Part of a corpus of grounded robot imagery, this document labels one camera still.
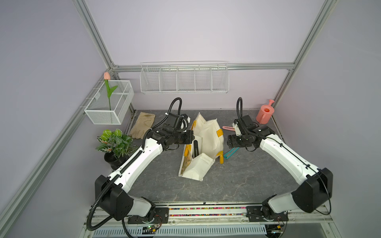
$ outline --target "pink watering can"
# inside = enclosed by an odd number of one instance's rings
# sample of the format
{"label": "pink watering can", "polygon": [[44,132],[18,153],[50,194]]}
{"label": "pink watering can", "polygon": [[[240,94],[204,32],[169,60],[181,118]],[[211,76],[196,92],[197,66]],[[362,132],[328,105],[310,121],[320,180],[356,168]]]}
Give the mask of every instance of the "pink watering can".
{"label": "pink watering can", "polygon": [[258,112],[256,119],[260,124],[266,124],[269,122],[272,114],[274,113],[274,108],[271,106],[271,104],[273,104],[275,101],[270,99],[269,102],[270,103],[268,105],[262,105],[261,109]]}

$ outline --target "black flower pot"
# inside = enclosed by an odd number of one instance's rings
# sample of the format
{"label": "black flower pot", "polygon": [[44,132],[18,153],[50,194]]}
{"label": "black flower pot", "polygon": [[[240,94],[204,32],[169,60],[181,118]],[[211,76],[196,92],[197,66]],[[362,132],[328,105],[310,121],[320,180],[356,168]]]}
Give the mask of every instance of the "black flower pot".
{"label": "black flower pot", "polygon": [[114,156],[114,152],[104,154],[104,160],[110,164],[113,170],[117,170],[122,164],[124,164],[128,160],[128,158],[129,156],[125,155],[117,159]]}

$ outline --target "wall-mounted wire shelf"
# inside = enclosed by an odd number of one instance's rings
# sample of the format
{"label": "wall-mounted wire shelf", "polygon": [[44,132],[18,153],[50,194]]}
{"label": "wall-mounted wire shelf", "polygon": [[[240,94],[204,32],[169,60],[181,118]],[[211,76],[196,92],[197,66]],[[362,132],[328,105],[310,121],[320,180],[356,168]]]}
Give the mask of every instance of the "wall-mounted wire shelf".
{"label": "wall-mounted wire shelf", "polygon": [[162,93],[227,93],[227,62],[157,62],[142,63],[141,92]]}

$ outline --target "wire mesh basket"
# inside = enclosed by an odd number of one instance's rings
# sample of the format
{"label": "wire mesh basket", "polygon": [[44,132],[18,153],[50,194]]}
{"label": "wire mesh basket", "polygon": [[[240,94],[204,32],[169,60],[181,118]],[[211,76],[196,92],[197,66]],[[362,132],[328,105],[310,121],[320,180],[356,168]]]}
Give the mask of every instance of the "wire mesh basket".
{"label": "wire mesh basket", "polygon": [[85,113],[94,124],[122,124],[132,97],[134,96],[134,91],[128,80],[109,80],[109,85],[110,88],[118,86],[110,96],[110,105],[106,85],[103,82],[95,96],[85,107]]}
{"label": "wire mesh basket", "polygon": [[144,94],[227,93],[229,91],[227,62],[142,65],[140,87]]}

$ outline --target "potted plant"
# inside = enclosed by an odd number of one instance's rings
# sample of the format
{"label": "potted plant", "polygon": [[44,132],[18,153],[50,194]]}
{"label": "potted plant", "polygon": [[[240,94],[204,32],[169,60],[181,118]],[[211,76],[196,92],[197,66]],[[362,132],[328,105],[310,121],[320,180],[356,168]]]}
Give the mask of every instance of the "potted plant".
{"label": "potted plant", "polygon": [[136,151],[137,146],[132,146],[132,138],[124,135],[121,130],[104,130],[97,137],[101,143],[96,149],[104,154],[104,160],[111,165],[113,170],[119,168]]}

